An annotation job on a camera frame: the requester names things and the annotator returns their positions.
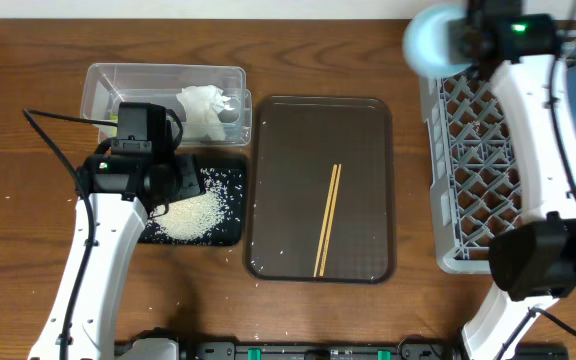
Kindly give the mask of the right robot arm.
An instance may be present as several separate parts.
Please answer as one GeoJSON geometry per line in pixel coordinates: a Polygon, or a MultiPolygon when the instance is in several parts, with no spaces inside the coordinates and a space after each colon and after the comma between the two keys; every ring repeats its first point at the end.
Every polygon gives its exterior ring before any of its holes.
{"type": "Polygon", "coordinates": [[[453,61],[474,65],[503,108],[521,224],[488,251],[493,285],[461,331],[464,359],[510,359],[537,316],[576,288],[576,130],[562,39],[545,14],[469,15],[449,25],[453,61]]]}

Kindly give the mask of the light blue bowl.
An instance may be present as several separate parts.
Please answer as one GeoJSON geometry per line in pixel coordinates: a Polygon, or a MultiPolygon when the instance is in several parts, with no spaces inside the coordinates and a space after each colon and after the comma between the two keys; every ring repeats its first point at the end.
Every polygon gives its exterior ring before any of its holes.
{"type": "Polygon", "coordinates": [[[439,4],[419,12],[405,29],[402,49],[409,67],[425,78],[445,78],[465,71],[473,61],[458,51],[449,25],[461,23],[465,9],[439,4]]]}

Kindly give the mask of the white napkin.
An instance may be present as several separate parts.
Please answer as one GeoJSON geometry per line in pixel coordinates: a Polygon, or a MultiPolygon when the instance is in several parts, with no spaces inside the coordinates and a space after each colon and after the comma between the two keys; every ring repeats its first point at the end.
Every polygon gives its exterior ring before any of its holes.
{"type": "Polygon", "coordinates": [[[182,105],[186,121],[183,125],[185,140],[225,141],[226,133],[219,114],[230,110],[226,102],[230,97],[214,85],[189,86],[176,95],[182,105]]]}

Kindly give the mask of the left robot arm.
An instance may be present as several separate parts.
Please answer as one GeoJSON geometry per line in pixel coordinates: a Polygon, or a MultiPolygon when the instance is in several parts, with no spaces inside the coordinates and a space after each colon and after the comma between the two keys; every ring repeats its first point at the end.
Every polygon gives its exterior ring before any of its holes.
{"type": "Polygon", "coordinates": [[[197,196],[193,154],[89,156],[76,173],[73,242],[32,359],[112,359],[129,265],[150,212],[197,196]]]}

